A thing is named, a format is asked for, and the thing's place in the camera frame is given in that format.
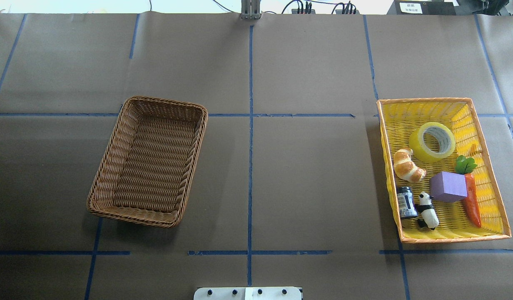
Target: bottle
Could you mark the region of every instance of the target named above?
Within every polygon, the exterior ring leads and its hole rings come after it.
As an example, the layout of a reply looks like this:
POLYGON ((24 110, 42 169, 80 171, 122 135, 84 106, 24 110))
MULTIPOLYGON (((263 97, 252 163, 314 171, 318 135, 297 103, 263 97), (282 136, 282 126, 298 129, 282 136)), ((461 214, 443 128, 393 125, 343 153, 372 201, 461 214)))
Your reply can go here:
POLYGON ((399 204, 399 216, 402 220, 418 216, 418 212, 414 207, 412 189, 409 186, 397 188, 397 203, 399 204))

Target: basket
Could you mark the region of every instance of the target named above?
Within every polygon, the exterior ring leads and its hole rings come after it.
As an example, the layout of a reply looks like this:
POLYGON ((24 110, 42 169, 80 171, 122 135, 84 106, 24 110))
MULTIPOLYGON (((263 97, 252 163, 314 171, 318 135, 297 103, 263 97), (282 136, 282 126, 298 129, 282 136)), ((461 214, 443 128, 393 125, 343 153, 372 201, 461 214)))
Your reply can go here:
POLYGON ((125 101, 87 200, 94 215, 170 228, 182 219, 207 127, 198 104, 125 101))
MULTIPOLYGON (((453 243, 497 240, 511 237, 508 218, 491 167, 488 149, 473 102, 469 98, 392 99, 377 102, 381 120, 382 148, 386 163, 386 184, 390 195, 393 218, 399 237, 404 243, 453 243), (413 161, 427 171, 426 178, 413 184, 394 175, 393 154, 408 146, 411 133, 426 122, 447 126, 456 140, 455 151, 447 158, 427 164, 413 157, 413 161), (477 163, 473 171, 477 184, 477 199, 482 227, 469 220, 460 201, 445 203, 433 201, 440 225, 436 230, 420 228, 415 219, 401 220, 396 186, 411 186, 414 202, 419 192, 428 191, 429 179, 441 172, 454 172, 459 155, 472 156, 477 163)), ((437 147, 435 139, 426 138, 430 148, 437 147)))

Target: yellow tape roll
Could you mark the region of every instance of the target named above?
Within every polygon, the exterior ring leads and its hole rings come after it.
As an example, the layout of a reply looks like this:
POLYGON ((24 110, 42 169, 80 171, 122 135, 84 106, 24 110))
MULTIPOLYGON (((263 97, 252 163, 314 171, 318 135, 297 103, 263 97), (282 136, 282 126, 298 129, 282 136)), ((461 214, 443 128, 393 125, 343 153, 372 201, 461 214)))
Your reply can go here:
POLYGON ((433 163, 445 159, 455 150, 455 137, 447 126, 438 122, 428 122, 416 129, 408 140, 408 145, 414 151, 414 156, 420 161, 433 163), (439 144, 439 152, 430 150, 425 144, 424 134, 435 137, 439 144))

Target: red object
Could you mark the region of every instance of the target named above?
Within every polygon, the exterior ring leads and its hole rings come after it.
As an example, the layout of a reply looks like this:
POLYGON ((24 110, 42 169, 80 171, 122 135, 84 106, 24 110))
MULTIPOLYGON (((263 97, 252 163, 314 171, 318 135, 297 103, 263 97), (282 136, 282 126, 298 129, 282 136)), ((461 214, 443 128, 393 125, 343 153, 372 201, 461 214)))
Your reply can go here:
POLYGON ((468 196, 462 199, 462 205, 464 206, 464 210, 468 215, 469 220, 477 226, 481 228, 481 212, 479 211, 479 203, 477 201, 477 186, 475 184, 475 176, 471 173, 467 173, 464 175, 466 178, 466 187, 468 189, 468 196))

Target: purple cube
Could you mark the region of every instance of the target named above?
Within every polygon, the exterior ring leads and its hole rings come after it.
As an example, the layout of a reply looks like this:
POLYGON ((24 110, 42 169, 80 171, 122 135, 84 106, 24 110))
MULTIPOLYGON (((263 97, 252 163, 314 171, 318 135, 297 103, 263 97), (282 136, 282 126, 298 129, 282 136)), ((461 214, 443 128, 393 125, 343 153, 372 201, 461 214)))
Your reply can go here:
POLYGON ((430 179, 430 196, 434 200, 454 203, 468 196, 464 175, 440 172, 430 179))

